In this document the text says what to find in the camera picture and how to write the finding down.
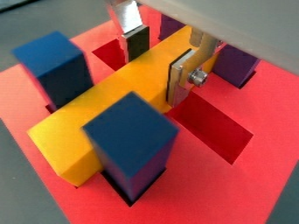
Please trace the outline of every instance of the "rectangular block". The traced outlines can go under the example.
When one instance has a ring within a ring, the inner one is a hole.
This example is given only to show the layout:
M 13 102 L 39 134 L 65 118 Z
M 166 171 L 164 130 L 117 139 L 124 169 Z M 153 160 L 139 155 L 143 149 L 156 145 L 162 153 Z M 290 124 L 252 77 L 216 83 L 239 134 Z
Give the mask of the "rectangular block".
M 135 201 L 164 169 L 176 127 L 129 93 L 83 129 L 107 173 Z
M 92 87 L 81 50 L 57 31 L 13 50 L 59 109 Z
M 219 51 L 219 57 L 212 72 L 236 88 L 242 88 L 252 76 L 260 59 L 236 47 L 226 45 Z

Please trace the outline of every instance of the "toy block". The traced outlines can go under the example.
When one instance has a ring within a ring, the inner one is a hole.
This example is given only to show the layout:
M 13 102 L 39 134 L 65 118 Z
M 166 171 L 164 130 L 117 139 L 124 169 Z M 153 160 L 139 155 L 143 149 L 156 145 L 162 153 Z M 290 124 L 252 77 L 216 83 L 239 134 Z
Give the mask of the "toy block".
M 175 32 L 178 32 L 184 27 L 184 24 L 171 17 L 162 15 L 162 27 L 159 39 L 167 39 Z
M 83 129 L 108 175 L 135 201 L 164 170 L 176 127 L 129 93 Z
M 164 100 L 168 66 L 191 48 L 190 33 L 186 26 L 28 130 L 52 169 L 72 185 L 80 186 L 103 171 L 81 127 L 132 91 L 160 113 L 171 109 Z
M 56 109 L 92 87 L 83 52 L 57 31 L 13 49 L 13 55 Z
M 69 223 L 0 119 L 0 223 Z
M 267 218 L 271 223 L 298 223 L 299 221 L 299 162 L 296 162 L 284 189 Z
M 236 47 L 226 45 L 219 51 L 212 72 L 236 88 L 242 88 L 254 76 L 259 61 L 260 59 Z

